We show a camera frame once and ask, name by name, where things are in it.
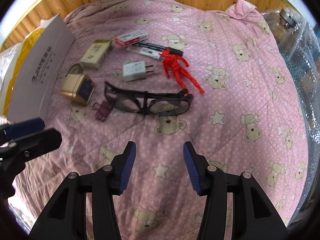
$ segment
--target metal screw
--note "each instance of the metal screw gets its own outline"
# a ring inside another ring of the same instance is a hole
[[[112,170],[112,166],[111,165],[105,165],[105,166],[103,166],[103,170],[104,171],[111,171]]]
[[[76,174],[75,172],[70,172],[70,173],[68,174],[68,178],[69,178],[69,179],[74,179],[76,176],[77,176],[77,174]]]
[[[214,165],[209,165],[207,169],[208,169],[208,171],[216,171],[217,167]]]
[[[244,176],[246,179],[250,179],[251,178],[251,174],[249,172],[244,172],[242,174],[242,176]]]

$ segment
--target jar lid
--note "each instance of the jar lid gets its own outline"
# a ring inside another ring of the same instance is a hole
[[[83,73],[83,67],[80,63],[73,64],[67,74],[82,74]]]
[[[281,9],[280,16],[293,28],[296,26],[296,21],[284,10]]]

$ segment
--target safety glasses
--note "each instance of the safety glasses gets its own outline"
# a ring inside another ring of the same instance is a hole
[[[120,111],[138,114],[178,115],[190,108],[193,95],[183,89],[179,93],[153,94],[147,91],[123,90],[105,81],[104,94]]]

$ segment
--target white phone charger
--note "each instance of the white phone charger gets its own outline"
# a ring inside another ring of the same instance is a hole
[[[153,65],[146,66],[144,61],[133,62],[123,65],[123,79],[124,81],[132,81],[137,79],[145,79],[147,73],[153,72],[154,69],[148,69]]]

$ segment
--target white box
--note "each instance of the white box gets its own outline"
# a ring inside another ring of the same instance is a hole
[[[139,61],[123,65],[122,76],[126,82],[144,79],[147,77],[146,64],[144,61]]]
[[[15,81],[7,113],[10,121],[35,117],[46,120],[59,70],[75,40],[60,15],[39,28],[43,27],[45,30],[30,49]]]

